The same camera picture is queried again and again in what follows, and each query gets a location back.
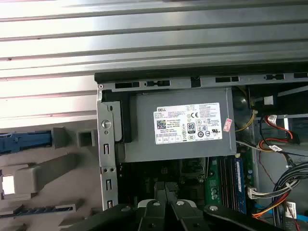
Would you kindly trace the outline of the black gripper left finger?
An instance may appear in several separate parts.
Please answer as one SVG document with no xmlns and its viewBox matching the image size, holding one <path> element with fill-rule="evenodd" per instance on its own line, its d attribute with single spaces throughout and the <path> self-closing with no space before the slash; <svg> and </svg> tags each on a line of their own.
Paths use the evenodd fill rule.
<svg viewBox="0 0 308 231">
<path fill-rule="evenodd" d="M 156 182 L 154 199 L 137 208 L 119 204 L 79 224 L 80 231 L 163 231 L 167 206 L 166 185 Z"/>
</svg>

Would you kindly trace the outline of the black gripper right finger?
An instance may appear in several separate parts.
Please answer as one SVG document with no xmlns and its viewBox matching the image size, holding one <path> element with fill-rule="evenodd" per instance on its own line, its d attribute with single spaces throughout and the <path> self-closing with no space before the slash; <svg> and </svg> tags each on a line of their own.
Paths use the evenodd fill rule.
<svg viewBox="0 0 308 231">
<path fill-rule="evenodd" d="M 166 197 L 181 231 L 280 231 L 269 223 L 222 205 L 199 209 L 193 201 L 178 198 L 175 182 L 166 182 Z"/>
</svg>

